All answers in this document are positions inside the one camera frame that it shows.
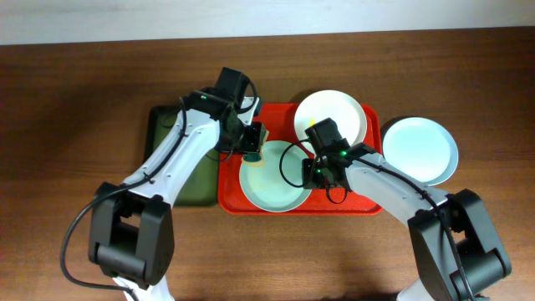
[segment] green tray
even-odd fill
[[[178,108],[175,106],[157,106],[149,115],[149,129],[145,144],[145,160],[160,145],[175,123]],[[218,158],[215,150],[208,155]],[[217,172],[219,164],[205,156],[191,173],[181,192],[176,198],[175,206],[211,206],[217,203]]]

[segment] light blue plate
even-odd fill
[[[286,212],[303,204],[312,192],[310,189],[290,186],[278,169],[283,151],[290,145],[286,141],[268,141],[262,148],[264,166],[253,167],[242,163],[240,185],[247,199],[256,207],[268,212]],[[294,184],[303,183],[301,166],[307,154],[298,146],[284,156],[283,172]]]

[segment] sponge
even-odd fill
[[[269,131],[266,130],[266,135],[264,135],[264,141],[262,141],[262,147],[260,147],[260,151],[258,153],[251,153],[242,156],[242,162],[245,165],[251,167],[263,167],[266,164],[262,154],[262,148],[264,146],[264,143],[268,139],[268,135]]]

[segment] white plate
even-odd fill
[[[451,134],[433,120],[410,117],[394,123],[383,140],[385,159],[427,185],[450,178],[459,162]]]
[[[262,148],[263,166],[253,167],[242,163],[240,186],[254,206],[268,212],[286,212],[303,204],[312,192],[310,189],[292,187],[281,177],[278,163],[289,145],[286,141],[268,141]],[[284,156],[284,175],[296,185],[303,183],[301,166],[305,158],[308,158],[307,154],[298,146],[292,147]]]
[[[300,140],[307,139],[304,131],[329,117],[350,145],[364,141],[368,127],[364,110],[353,97],[335,90],[319,91],[303,100],[293,119],[295,134]],[[303,146],[314,154],[310,143],[304,142]]]

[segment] white wall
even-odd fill
[[[0,0],[0,44],[520,25],[534,0]]]

